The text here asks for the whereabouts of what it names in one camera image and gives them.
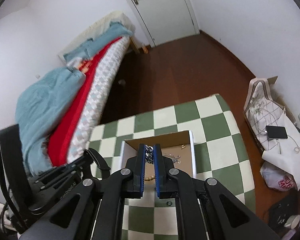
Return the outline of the white patterned cloth bag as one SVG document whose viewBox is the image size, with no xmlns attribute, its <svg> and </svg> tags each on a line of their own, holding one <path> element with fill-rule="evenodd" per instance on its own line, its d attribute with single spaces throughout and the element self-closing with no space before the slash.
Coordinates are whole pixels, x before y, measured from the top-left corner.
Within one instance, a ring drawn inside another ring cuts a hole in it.
<svg viewBox="0 0 300 240">
<path fill-rule="evenodd" d="M 273 100 L 268 79 L 250 80 L 244 104 L 245 119 L 261 146 L 260 174 L 269 188 L 300 189 L 300 132 Z"/>
</svg>

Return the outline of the white plastic bag red print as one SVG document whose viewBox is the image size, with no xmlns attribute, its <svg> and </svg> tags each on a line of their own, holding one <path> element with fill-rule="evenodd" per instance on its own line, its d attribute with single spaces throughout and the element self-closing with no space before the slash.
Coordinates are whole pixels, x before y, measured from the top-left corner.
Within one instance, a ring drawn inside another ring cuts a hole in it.
<svg viewBox="0 0 300 240">
<path fill-rule="evenodd" d="M 260 169 L 260 174 L 267 187 L 277 191 L 289 191 L 296 189 L 296 183 L 293 176 L 279 169 L 269 162 L 264 162 Z"/>
</svg>

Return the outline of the green white checkered tablecloth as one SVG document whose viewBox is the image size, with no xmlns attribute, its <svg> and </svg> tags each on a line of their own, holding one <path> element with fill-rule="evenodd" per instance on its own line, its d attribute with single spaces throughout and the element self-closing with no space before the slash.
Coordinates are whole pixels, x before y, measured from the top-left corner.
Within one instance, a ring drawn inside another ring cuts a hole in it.
<svg viewBox="0 0 300 240">
<path fill-rule="evenodd" d="M 255 211 L 248 154 L 234 115 L 219 94 L 98 125 L 87 145 L 116 172 L 140 143 L 159 144 L 176 168 L 199 180 L 217 179 Z M 147 164 L 142 198 L 125 201 L 122 239 L 177 239 L 175 202 L 158 198 L 154 181 L 154 167 Z"/>
</svg>

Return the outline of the light blue blanket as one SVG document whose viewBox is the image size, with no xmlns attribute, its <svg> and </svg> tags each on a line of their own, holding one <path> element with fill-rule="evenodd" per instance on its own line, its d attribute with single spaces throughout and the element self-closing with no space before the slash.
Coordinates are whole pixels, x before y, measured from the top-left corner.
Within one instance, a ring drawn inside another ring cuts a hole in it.
<svg viewBox="0 0 300 240">
<path fill-rule="evenodd" d="M 85 74 L 79 66 L 112 40 L 123 36 L 131 39 L 133 35 L 120 22 L 111 22 L 102 35 L 87 39 L 64 54 L 64 66 L 51 70 L 21 93 L 15 121 L 19 126 L 23 166 L 28 177 L 54 167 L 47 154 L 47 143 L 85 81 Z"/>
</svg>

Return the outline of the grey white checkered quilt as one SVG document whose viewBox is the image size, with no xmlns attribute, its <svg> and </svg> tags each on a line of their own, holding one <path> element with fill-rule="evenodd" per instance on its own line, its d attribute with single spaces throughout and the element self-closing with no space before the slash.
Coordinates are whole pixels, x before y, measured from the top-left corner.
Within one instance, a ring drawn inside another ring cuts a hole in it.
<svg viewBox="0 0 300 240">
<path fill-rule="evenodd" d="M 94 127 L 100 122 L 111 86 L 129 44 L 130 38 L 128 36 L 119 38 L 110 45 L 97 64 L 83 112 L 70 140 L 66 154 L 67 163 L 71 163 L 83 155 Z"/>
</svg>

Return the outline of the white door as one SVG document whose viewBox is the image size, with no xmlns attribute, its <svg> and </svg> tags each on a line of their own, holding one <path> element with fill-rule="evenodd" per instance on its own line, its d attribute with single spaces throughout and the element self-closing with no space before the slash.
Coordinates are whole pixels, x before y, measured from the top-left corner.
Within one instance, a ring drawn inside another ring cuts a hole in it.
<svg viewBox="0 0 300 240">
<path fill-rule="evenodd" d="M 190 0 L 126 0 L 151 47 L 199 34 Z"/>
</svg>

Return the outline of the white cardboard box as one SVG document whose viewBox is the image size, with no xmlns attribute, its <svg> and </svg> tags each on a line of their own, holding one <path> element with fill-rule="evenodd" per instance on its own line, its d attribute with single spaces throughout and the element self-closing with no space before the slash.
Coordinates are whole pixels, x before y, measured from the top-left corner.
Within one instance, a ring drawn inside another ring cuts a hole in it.
<svg viewBox="0 0 300 240">
<path fill-rule="evenodd" d="M 181 131 L 154 137 L 124 140 L 121 143 L 120 150 L 120 169 L 125 167 L 129 158 L 136 156 L 140 144 L 147 146 L 159 144 L 162 155 L 171 158 L 176 168 L 188 173 L 192 178 L 196 177 L 197 169 L 192 131 Z"/>
</svg>

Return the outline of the black bag on floor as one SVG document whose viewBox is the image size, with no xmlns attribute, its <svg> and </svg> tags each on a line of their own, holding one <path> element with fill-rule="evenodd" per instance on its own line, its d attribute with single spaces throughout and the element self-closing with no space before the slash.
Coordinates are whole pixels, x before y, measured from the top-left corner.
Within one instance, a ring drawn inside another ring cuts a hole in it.
<svg viewBox="0 0 300 240">
<path fill-rule="evenodd" d="M 270 207 L 268 211 L 268 226 L 278 235 L 284 233 L 288 230 L 285 227 L 288 219 L 291 216 L 298 215 L 298 211 L 298 196 L 289 194 Z"/>
</svg>

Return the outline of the cream pillow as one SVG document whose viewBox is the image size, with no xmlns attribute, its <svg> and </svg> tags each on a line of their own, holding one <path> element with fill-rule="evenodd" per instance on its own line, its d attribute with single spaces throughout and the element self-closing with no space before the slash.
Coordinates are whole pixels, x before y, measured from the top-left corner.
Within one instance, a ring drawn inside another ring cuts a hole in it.
<svg viewBox="0 0 300 240">
<path fill-rule="evenodd" d="M 95 23 L 87 27 L 82 33 L 77 35 L 64 49 L 62 49 L 58 56 L 61 61 L 66 64 L 66 59 L 64 54 L 77 48 L 80 44 L 90 38 L 97 38 L 102 35 L 109 27 L 111 22 L 120 22 L 124 27 L 126 27 L 133 34 L 135 33 L 135 25 L 123 12 L 115 10 L 104 16 L 103 18 L 97 20 Z"/>
</svg>

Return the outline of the red bed sheet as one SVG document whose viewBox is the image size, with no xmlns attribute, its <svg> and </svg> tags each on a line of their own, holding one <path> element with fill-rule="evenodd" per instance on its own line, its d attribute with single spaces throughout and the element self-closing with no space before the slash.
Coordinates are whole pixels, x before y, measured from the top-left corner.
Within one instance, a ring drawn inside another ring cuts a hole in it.
<svg viewBox="0 0 300 240">
<path fill-rule="evenodd" d="M 120 39 L 118 37 L 112 40 L 100 52 L 94 55 L 92 59 L 84 60 L 79 66 L 79 70 L 85 74 L 85 81 L 59 124 L 51 133 L 47 143 L 47 154 L 53 166 L 58 167 L 67 163 L 66 158 L 70 142 L 93 84 L 97 65 L 110 46 Z"/>
</svg>

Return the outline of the white tape roll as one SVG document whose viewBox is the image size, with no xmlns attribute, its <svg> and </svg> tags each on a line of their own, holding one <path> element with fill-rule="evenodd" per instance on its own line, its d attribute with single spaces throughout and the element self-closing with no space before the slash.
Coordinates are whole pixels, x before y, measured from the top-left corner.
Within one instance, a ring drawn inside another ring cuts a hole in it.
<svg viewBox="0 0 300 240">
<path fill-rule="evenodd" d="M 284 224 L 285 228 L 289 230 L 295 229 L 300 223 L 300 215 L 292 215 L 290 216 Z"/>
</svg>

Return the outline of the black smartphone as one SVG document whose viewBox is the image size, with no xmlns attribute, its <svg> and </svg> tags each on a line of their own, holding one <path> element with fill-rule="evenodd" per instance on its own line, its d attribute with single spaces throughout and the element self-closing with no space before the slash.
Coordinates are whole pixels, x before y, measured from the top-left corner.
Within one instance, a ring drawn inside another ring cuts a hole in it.
<svg viewBox="0 0 300 240">
<path fill-rule="evenodd" d="M 286 128 L 282 126 L 266 126 L 266 134 L 269 140 L 288 139 Z"/>
</svg>

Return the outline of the orange bottle on floor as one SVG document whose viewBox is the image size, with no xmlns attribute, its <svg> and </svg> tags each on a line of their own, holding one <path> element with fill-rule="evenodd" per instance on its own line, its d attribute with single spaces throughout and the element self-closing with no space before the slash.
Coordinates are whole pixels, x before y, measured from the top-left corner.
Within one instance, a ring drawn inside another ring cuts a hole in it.
<svg viewBox="0 0 300 240">
<path fill-rule="evenodd" d="M 142 49 L 144 54 L 148 54 L 148 49 L 146 46 L 142 46 Z"/>
</svg>

